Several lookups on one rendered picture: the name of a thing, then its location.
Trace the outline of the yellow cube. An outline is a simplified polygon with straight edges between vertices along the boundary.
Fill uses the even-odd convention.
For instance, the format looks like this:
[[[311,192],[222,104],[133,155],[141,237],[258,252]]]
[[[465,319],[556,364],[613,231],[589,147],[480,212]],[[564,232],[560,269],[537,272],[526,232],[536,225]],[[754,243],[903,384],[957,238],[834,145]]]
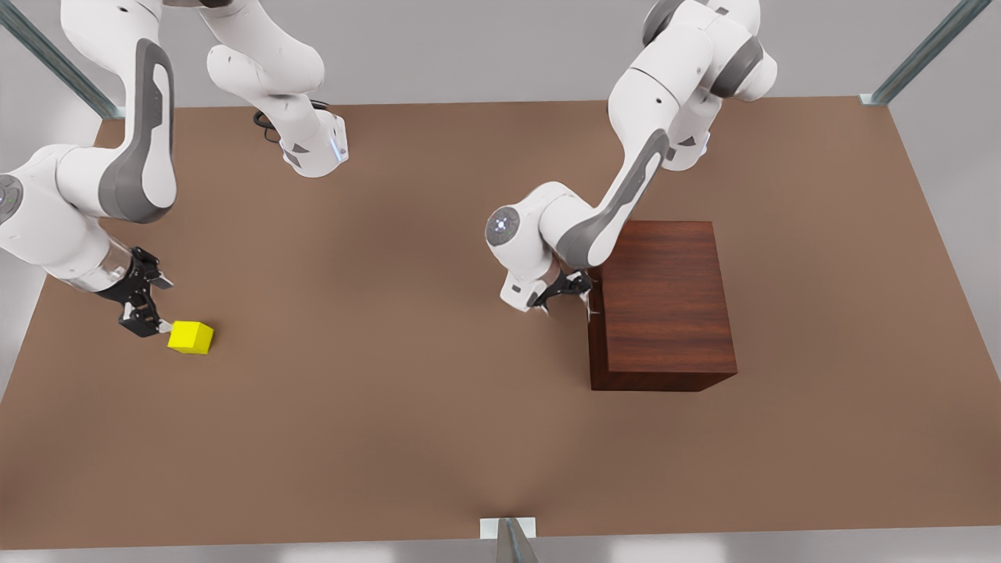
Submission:
[[[175,321],[168,339],[168,348],[186,355],[207,355],[214,330],[198,321]]]

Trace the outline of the dark wooden box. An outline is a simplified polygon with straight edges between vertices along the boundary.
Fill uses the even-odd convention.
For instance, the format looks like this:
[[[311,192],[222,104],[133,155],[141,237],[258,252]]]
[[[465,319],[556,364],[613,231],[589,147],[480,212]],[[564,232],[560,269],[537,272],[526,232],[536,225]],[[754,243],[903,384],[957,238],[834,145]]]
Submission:
[[[626,222],[590,277],[592,389],[700,392],[737,374],[711,222]]]

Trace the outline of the silver frame post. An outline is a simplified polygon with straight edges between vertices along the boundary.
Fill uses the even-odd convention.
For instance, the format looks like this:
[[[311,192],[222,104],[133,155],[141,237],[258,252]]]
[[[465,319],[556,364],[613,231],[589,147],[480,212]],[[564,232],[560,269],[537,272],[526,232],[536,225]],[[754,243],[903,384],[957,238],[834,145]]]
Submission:
[[[483,518],[480,538],[497,541],[496,563],[540,563],[530,539],[536,538],[535,517]]]
[[[11,0],[0,0],[0,26],[39,60],[50,72],[84,101],[98,117],[122,119],[123,110],[108,97],[83,72],[60,51],[48,37],[40,32],[22,14]]]
[[[994,0],[960,0],[936,28],[890,73],[874,92],[860,94],[861,106],[886,107]]]

